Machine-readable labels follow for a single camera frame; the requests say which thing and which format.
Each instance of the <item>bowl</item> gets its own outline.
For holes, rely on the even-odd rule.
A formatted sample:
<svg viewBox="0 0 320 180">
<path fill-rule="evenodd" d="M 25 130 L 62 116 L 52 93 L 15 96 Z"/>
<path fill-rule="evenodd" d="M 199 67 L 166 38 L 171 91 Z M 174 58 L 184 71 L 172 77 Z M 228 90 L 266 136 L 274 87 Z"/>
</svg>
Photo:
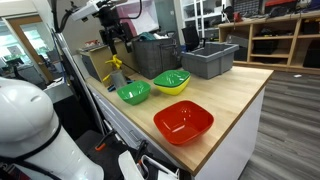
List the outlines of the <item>bowl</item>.
<svg viewBox="0 0 320 180">
<path fill-rule="evenodd" d="M 214 118 L 199 105 L 186 100 L 158 112 L 153 121 L 168 142 L 182 145 L 205 133 Z"/>
<path fill-rule="evenodd" d="M 126 103 L 136 105 L 146 100 L 150 94 L 150 85 L 144 81 L 134 81 L 117 90 L 119 97 Z"/>
<path fill-rule="evenodd" d="M 177 87 L 190 77 L 190 72 L 181 70 L 168 70 L 158 75 L 153 83 L 157 86 Z"/>
<path fill-rule="evenodd" d="M 163 93 L 165 94 L 169 94 L 169 95 L 178 95 L 181 93 L 182 90 L 184 90 L 184 88 L 186 88 L 187 84 L 190 81 L 190 76 L 179 86 L 176 87 L 166 87 L 166 86 L 158 86 L 156 85 L 156 87 Z"/>
</svg>

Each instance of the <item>green bowl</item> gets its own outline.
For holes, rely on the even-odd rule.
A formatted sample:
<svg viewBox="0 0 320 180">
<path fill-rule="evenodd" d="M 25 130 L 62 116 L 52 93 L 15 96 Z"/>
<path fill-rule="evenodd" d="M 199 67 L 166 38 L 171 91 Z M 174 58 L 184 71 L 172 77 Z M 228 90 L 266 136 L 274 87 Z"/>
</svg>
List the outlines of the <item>green bowl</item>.
<svg viewBox="0 0 320 180">
<path fill-rule="evenodd" d="M 177 87 L 190 77 L 190 72 L 181 70 L 168 70 L 157 76 L 153 83 L 157 86 Z"/>
<path fill-rule="evenodd" d="M 117 90 L 117 93 L 124 102 L 136 105 L 148 98 L 150 89 L 151 86 L 148 83 L 144 81 L 134 81 Z"/>
</svg>

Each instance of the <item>white robot body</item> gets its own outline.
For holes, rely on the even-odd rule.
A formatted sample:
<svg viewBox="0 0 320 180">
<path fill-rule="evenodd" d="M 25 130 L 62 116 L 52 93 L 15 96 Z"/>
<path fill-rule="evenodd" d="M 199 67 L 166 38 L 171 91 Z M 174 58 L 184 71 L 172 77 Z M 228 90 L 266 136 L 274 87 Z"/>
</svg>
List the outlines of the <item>white robot body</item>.
<svg viewBox="0 0 320 180">
<path fill-rule="evenodd" d="M 46 143 L 59 119 L 50 98 L 38 87 L 0 78 L 0 156 L 15 158 Z M 60 179 L 103 179 L 102 168 L 78 148 L 63 127 L 44 150 L 25 160 Z M 51 179 L 17 166 L 31 179 Z"/>
</svg>

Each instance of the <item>table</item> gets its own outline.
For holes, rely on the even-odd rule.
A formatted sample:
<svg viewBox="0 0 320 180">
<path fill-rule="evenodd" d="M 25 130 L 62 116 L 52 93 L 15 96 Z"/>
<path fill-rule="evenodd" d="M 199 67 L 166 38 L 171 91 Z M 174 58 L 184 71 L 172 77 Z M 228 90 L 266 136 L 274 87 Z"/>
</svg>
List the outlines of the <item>table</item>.
<svg viewBox="0 0 320 180">
<path fill-rule="evenodd" d="M 123 115 L 195 179 L 237 179 L 254 150 L 264 87 L 272 72 L 233 67 L 210 80 L 191 75 L 187 88 L 178 96 L 163 94 L 151 80 L 134 74 L 130 76 L 131 79 L 144 80 L 151 85 L 148 99 L 136 106 L 123 102 L 116 92 L 109 93 L 94 78 L 89 77 L 86 82 L 91 90 L 100 94 L 105 103 L 102 105 L 106 105 L 104 108 L 111 108 L 109 114 L 114 114 L 114 117 Z M 160 110 L 181 100 L 191 100 L 202 106 L 214 116 L 215 122 L 197 141 L 175 146 L 168 143 L 157 130 L 153 117 Z"/>
</svg>

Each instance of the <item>yellow bowl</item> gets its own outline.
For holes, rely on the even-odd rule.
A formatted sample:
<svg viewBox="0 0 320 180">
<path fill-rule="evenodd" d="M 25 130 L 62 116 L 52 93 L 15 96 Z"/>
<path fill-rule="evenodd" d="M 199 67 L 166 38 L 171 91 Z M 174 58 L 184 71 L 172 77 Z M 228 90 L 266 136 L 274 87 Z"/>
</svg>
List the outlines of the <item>yellow bowl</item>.
<svg viewBox="0 0 320 180">
<path fill-rule="evenodd" d="M 190 81 L 190 77 L 188 77 L 188 79 L 186 79 L 182 84 L 180 84 L 177 87 L 165 87 L 165 86 L 158 86 L 156 85 L 156 87 L 163 93 L 165 94 L 170 94 L 170 95 L 178 95 L 179 93 L 181 93 L 181 91 L 186 88 L 187 84 Z"/>
</svg>

